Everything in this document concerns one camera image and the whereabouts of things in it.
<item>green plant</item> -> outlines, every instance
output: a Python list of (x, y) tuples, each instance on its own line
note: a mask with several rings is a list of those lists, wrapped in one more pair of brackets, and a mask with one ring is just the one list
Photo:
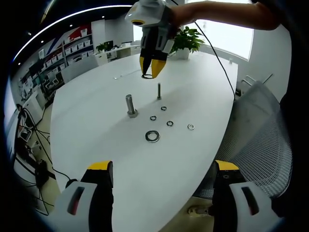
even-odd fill
[(186, 47), (189, 48), (192, 53), (198, 51), (201, 43), (204, 43), (204, 41), (198, 39), (199, 35), (201, 35), (201, 33), (199, 33), (197, 29), (190, 29), (189, 27), (185, 27), (184, 30), (179, 29), (170, 53), (174, 53)]
[(102, 44), (102, 43), (100, 43), (100, 44), (96, 47), (96, 49), (98, 50), (98, 52), (101, 52), (101, 51), (103, 51), (103, 50), (106, 50), (106, 48), (107, 48), (107, 44)]

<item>floor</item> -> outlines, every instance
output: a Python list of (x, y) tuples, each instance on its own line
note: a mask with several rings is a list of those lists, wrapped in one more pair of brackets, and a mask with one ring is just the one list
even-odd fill
[[(51, 121), (51, 113), (52, 113), (53, 105), (50, 105), (45, 109), (43, 119), (37, 125), (37, 128), (44, 132), (50, 131), (50, 121)], [(41, 140), (42, 146), (45, 148), (48, 156), (51, 158), (50, 153), (50, 146), (48, 141), (41, 135), (38, 134), (39, 139)], [(29, 140), (28, 144), (31, 145), (35, 141), (38, 140), (38, 137), (35, 133), (33, 133), (31, 139)], [(51, 162), (49, 161), (48, 157), (44, 150), (36, 149), (35, 158), (37, 160), (43, 159), (47, 163), (47, 168), (50, 172), (54, 173), (52, 169)], [(56, 201), (57, 196), (60, 194), (60, 190), (58, 188), (57, 182), (49, 178), (48, 181), (44, 184), (43, 188), (41, 189), (42, 196), (45, 202), (54, 204)], [(210, 206), (210, 200), (204, 200), (200, 198), (191, 197), (186, 205), (178, 212), (178, 214), (167, 224), (165, 225), (160, 232), (211, 232), (213, 228), (213, 217), (191, 217), (187, 213), (187, 209), (193, 205), (206, 205)], [(46, 205), (48, 212), (52, 212), (53, 206)]]

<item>human hand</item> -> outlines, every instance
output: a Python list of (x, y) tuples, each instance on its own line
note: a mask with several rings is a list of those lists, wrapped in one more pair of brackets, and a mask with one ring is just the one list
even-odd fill
[(191, 4), (184, 4), (172, 7), (172, 24), (176, 27), (195, 22), (195, 12)]

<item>human arm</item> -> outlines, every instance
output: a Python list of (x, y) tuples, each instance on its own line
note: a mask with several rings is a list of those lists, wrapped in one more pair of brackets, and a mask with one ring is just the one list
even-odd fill
[(178, 27), (197, 19), (261, 30), (273, 30), (280, 24), (276, 15), (259, 2), (256, 4), (193, 2), (173, 7), (172, 10), (173, 23)]

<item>window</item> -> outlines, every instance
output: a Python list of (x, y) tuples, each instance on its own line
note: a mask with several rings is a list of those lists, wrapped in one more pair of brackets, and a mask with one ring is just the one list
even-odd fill
[(140, 41), (142, 37), (143, 37), (142, 28), (133, 25), (133, 39), (134, 39), (134, 41)]
[[(205, 1), (205, 0), (186, 0), (187, 3)], [(233, 2), (233, 3), (251, 3), (250, 0), (212, 0), (220, 2)], [(197, 20), (199, 27), (203, 30), (211, 44), (215, 48), (219, 48), (226, 52), (235, 54), (246, 60), (249, 60), (253, 29), (238, 27), (225, 23), (212, 22), (209, 20)], [(187, 25), (189, 28), (199, 30), (195, 23)], [(201, 35), (200, 38), (209, 45), (206, 38)]]

